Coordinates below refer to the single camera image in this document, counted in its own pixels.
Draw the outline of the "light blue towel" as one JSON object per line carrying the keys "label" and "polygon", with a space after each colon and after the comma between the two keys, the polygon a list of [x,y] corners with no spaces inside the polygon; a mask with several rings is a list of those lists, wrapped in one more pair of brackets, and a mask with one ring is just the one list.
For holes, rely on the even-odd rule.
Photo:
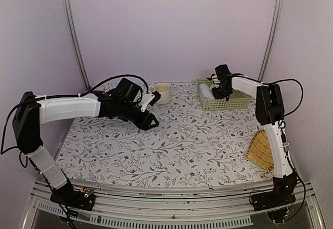
{"label": "light blue towel", "polygon": [[215,97],[213,96],[212,91],[206,84],[204,84],[204,83],[199,84],[199,89],[200,89],[201,96],[204,100],[215,100]]}

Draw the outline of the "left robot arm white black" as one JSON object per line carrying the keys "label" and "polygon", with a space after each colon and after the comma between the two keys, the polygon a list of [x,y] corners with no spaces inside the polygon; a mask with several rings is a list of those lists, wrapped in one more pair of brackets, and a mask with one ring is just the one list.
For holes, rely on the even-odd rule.
{"label": "left robot arm white black", "polygon": [[50,185],[52,202],[91,211],[96,199],[93,190],[87,187],[74,189],[44,147],[40,126],[74,118],[107,117],[130,121],[140,130],[147,131],[159,125],[147,107],[160,98],[158,91],[149,88],[144,91],[127,78],[122,78],[115,88],[107,92],[96,88],[82,94],[63,96],[36,96],[32,92],[25,92],[12,121],[17,147]]}

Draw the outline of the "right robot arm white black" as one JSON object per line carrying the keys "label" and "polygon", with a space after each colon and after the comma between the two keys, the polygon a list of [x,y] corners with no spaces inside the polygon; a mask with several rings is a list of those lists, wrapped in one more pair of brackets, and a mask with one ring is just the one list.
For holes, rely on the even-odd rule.
{"label": "right robot arm white black", "polygon": [[287,139],[284,131],[284,103],[277,83],[263,83],[240,73],[231,73],[227,65],[219,65],[211,75],[217,90],[216,97],[229,99],[233,90],[255,98],[255,117],[266,132],[273,156],[273,190],[250,195],[255,211],[275,208],[295,202],[293,194],[297,173],[288,159]]}

